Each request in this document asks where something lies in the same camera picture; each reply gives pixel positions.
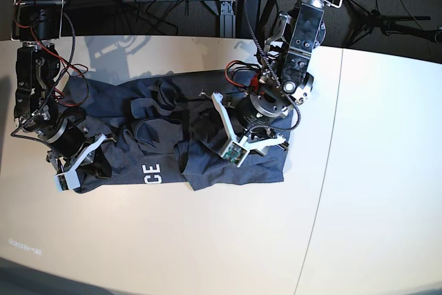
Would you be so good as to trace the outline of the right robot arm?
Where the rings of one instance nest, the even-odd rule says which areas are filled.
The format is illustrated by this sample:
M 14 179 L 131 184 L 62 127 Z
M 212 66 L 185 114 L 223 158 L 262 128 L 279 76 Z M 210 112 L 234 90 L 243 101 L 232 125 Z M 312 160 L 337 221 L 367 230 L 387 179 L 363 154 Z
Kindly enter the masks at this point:
M 68 181 L 68 172 L 111 177 L 112 169 L 101 145 L 106 136 L 89 137 L 79 127 L 85 110 L 76 104 L 62 104 L 56 88 L 70 70 L 83 75 L 73 58 L 62 57 L 54 40 L 61 37 L 66 0 L 14 0 L 12 40 L 20 41 L 15 71 L 14 119 L 11 136 L 48 147 L 48 161 L 57 170 L 56 178 Z

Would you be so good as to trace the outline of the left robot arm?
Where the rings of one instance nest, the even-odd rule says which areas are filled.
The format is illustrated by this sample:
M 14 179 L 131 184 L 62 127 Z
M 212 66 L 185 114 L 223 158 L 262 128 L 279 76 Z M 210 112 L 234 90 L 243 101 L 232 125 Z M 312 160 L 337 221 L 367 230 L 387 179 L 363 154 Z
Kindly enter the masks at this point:
M 314 82 L 307 71 L 312 53 L 326 35 L 325 7 L 339 8 L 342 3 L 297 0 L 293 10 L 279 14 L 277 32 L 264 43 L 252 34 L 257 65 L 234 60 L 226 66 L 226 80 L 245 94 L 236 106 L 236 117 L 245 133 L 281 131 L 273 125 L 275 119 L 299 111 Z

